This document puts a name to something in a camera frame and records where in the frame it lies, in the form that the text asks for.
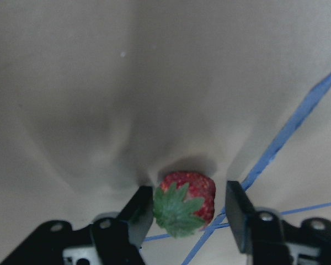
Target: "strawberry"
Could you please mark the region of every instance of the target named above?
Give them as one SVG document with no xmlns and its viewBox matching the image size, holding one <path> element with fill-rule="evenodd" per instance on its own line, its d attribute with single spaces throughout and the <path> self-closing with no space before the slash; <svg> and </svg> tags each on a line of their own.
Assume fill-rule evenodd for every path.
<svg viewBox="0 0 331 265">
<path fill-rule="evenodd" d="M 173 237 L 194 234 L 206 227 L 215 212 L 216 186 L 197 172 L 173 172 L 165 177 L 154 195 L 156 223 Z"/>
</svg>

